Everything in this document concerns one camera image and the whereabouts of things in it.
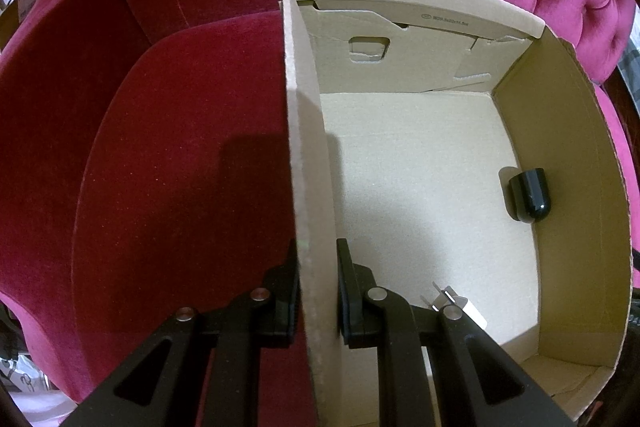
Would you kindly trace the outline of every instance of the cardboard box wall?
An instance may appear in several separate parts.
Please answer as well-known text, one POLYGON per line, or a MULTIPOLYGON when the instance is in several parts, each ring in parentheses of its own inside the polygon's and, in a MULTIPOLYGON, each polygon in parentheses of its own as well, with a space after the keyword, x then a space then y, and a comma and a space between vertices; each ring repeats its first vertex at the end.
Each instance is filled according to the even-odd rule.
POLYGON ((337 330, 335 239, 423 305, 452 285, 576 418, 615 368, 628 205, 571 46, 501 0, 282 0, 303 313, 319 425, 378 417, 375 350, 337 330), (504 186, 542 167, 533 226, 504 186))

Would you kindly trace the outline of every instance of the metal screw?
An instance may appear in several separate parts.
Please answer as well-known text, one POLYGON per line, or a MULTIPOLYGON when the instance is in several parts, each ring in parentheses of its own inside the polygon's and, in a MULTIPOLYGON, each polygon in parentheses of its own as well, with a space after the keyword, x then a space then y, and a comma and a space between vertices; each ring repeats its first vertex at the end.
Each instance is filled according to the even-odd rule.
POLYGON ((175 312, 175 319, 178 322, 188 322, 195 316, 196 316, 196 310, 194 310, 190 306, 184 306, 178 309, 177 312, 175 312))
POLYGON ((271 297, 271 292, 267 288, 256 288, 249 295, 252 300, 261 302, 266 301, 269 297, 271 297))
POLYGON ((372 301, 383 301, 386 299, 386 290, 380 286, 375 286, 367 292, 367 295, 372 301))
POLYGON ((462 310, 454 305, 444 306, 442 313, 452 321, 456 321, 462 317, 462 310))

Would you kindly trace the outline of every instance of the black cylindrical object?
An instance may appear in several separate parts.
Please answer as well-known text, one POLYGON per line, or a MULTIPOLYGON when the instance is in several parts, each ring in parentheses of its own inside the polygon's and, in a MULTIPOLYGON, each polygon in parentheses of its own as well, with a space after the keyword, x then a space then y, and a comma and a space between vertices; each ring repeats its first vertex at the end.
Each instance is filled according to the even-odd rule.
POLYGON ((545 169, 530 169, 509 180, 518 220, 533 223, 544 219, 551 210, 545 169))

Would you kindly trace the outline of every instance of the cardboard flap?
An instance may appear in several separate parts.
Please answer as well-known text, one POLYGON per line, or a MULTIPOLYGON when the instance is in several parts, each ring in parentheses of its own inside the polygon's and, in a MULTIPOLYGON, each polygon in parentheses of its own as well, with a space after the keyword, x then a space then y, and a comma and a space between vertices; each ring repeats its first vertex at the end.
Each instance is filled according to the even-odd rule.
POLYGON ((396 23, 430 26, 489 39, 504 35, 538 38, 545 27, 539 17, 503 0, 315 1, 320 9, 371 10, 396 23))
POLYGON ((540 354, 615 367, 631 279, 628 204, 593 87, 549 29, 495 89, 522 169, 545 169, 551 212, 535 224, 540 354))
POLYGON ((400 27, 370 11, 301 6, 320 92, 488 91, 531 39, 489 41, 418 26, 400 27))
POLYGON ((523 362, 522 368, 574 420, 613 374, 609 367, 561 362, 541 355, 523 362))
POLYGON ((295 0, 282 0, 291 181, 306 343, 320 426, 337 424, 340 334, 334 200, 318 78, 295 0))

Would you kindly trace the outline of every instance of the pink tufted sofa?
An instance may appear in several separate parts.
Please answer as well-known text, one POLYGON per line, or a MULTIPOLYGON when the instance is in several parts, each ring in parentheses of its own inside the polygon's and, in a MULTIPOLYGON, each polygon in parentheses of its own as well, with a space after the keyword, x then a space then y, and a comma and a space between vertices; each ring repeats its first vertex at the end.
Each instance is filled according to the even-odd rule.
MULTIPOLYGON (((633 0, 507 1, 572 42, 596 82, 634 14, 633 0)), ((277 2, 38 0, 2 52, 0 298, 74 399, 172 310, 222 306, 283 259, 293 221, 277 2)), ((614 138, 637 220, 628 146, 614 138)), ((314 421, 302 335, 294 353, 263 361, 262 425, 314 421)))

